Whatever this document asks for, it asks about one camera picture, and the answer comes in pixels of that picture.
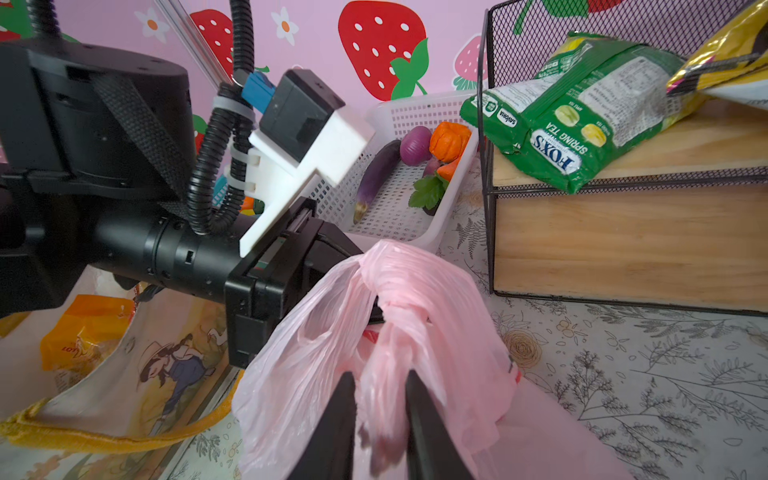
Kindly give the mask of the long dark purple eggplant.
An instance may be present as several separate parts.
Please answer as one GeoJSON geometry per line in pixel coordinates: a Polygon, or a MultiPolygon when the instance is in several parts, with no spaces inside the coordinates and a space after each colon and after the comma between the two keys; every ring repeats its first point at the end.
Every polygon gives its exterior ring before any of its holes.
{"type": "Polygon", "coordinates": [[[386,180],[401,162],[400,146],[400,140],[387,143],[369,163],[357,190],[354,224],[362,220],[386,180]]]}

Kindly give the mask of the green snack packet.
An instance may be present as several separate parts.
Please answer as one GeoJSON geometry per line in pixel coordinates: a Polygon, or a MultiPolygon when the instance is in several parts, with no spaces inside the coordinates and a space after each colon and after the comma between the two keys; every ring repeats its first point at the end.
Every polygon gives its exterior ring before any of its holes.
{"type": "Polygon", "coordinates": [[[701,107],[701,94],[667,93],[683,64],[648,45],[571,32],[533,78],[471,96],[460,115],[519,171],[575,194],[701,107]]]}

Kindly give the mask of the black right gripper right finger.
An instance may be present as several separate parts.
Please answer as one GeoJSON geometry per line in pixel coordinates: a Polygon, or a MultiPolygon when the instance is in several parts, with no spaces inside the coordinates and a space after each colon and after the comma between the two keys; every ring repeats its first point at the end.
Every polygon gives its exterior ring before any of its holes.
{"type": "Polygon", "coordinates": [[[410,480],[472,480],[428,388],[415,370],[406,379],[409,421],[407,471],[410,480]]]}

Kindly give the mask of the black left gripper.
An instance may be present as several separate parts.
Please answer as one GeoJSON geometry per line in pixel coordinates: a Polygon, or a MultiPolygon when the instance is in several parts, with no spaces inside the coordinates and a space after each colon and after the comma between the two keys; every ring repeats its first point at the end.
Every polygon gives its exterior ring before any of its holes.
{"type": "Polygon", "coordinates": [[[63,39],[1,45],[1,312],[59,307],[87,266],[226,308],[230,362],[357,246],[301,198],[247,254],[252,219],[196,234],[182,196],[194,161],[186,70],[63,39]]]}

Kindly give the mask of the pink plastic grocery bag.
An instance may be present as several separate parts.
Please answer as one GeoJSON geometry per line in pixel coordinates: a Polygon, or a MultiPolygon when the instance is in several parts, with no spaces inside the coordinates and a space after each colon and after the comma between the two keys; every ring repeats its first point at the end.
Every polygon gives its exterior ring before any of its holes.
{"type": "Polygon", "coordinates": [[[355,383],[357,479],[405,477],[410,373],[425,384],[476,479],[629,475],[525,378],[465,271],[382,240],[334,266],[246,368],[232,403],[244,478],[288,477],[345,373],[355,383]]]}

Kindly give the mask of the yellow snack packet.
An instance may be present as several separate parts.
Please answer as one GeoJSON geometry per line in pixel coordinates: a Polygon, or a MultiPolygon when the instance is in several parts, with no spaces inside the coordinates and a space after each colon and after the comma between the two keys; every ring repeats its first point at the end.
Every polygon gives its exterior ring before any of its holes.
{"type": "Polygon", "coordinates": [[[91,373],[119,345],[135,313],[129,299],[78,295],[40,342],[42,369],[91,373]]]}

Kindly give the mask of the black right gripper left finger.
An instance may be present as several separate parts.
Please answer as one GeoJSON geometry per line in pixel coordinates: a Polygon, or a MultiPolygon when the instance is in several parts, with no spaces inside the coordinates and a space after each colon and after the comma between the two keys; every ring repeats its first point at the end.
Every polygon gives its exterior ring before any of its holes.
{"type": "Polygon", "coordinates": [[[288,480],[352,478],[357,411],[354,391],[353,374],[345,372],[288,480]]]}

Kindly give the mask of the orange toy pumpkin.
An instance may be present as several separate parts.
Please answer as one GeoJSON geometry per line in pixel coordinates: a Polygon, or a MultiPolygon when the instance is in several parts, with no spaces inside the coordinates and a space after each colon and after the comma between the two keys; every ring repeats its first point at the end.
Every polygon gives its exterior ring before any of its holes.
{"type": "Polygon", "coordinates": [[[442,122],[431,136],[429,151],[440,162],[452,163],[463,155],[470,137],[471,131],[465,125],[442,122]]]}

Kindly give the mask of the white plastic vegetable basket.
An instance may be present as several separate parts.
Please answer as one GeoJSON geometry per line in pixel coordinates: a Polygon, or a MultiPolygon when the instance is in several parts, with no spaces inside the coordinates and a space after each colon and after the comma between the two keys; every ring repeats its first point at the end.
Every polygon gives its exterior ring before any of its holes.
{"type": "Polygon", "coordinates": [[[337,225],[363,251],[381,239],[391,239],[435,253],[463,179],[475,160],[479,142],[476,128],[470,129],[470,141],[434,215],[408,206],[413,184],[422,177],[421,166],[399,165],[376,195],[369,211],[359,223],[354,223],[357,190],[368,164],[385,144],[403,138],[416,126],[434,129],[444,121],[463,123],[459,112],[463,102],[472,95],[470,91],[429,94],[384,102],[371,108],[366,121],[375,129],[375,136],[342,182],[332,187],[314,176],[301,194],[317,202],[318,218],[337,225]]]}

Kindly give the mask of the white canvas tote bag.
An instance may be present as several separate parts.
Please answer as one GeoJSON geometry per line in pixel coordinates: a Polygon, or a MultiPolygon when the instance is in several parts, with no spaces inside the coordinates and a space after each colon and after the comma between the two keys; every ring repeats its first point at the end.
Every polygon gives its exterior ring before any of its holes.
{"type": "MultiPolygon", "coordinates": [[[[111,436],[145,438],[212,414],[236,374],[221,305],[164,290],[138,303],[118,342],[87,374],[45,370],[41,343],[65,314],[37,311],[1,339],[1,414],[46,399],[45,422],[111,436]]],[[[226,416],[180,443],[129,454],[88,454],[1,444],[5,479],[236,479],[242,439],[226,416]]]]}

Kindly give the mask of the colourful snack packet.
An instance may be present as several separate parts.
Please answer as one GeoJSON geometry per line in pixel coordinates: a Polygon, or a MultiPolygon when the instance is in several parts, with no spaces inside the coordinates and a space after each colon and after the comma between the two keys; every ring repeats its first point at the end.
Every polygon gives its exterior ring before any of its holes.
{"type": "Polygon", "coordinates": [[[735,15],[671,77],[666,93],[702,93],[765,110],[767,3],[754,1],[735,15]]]}

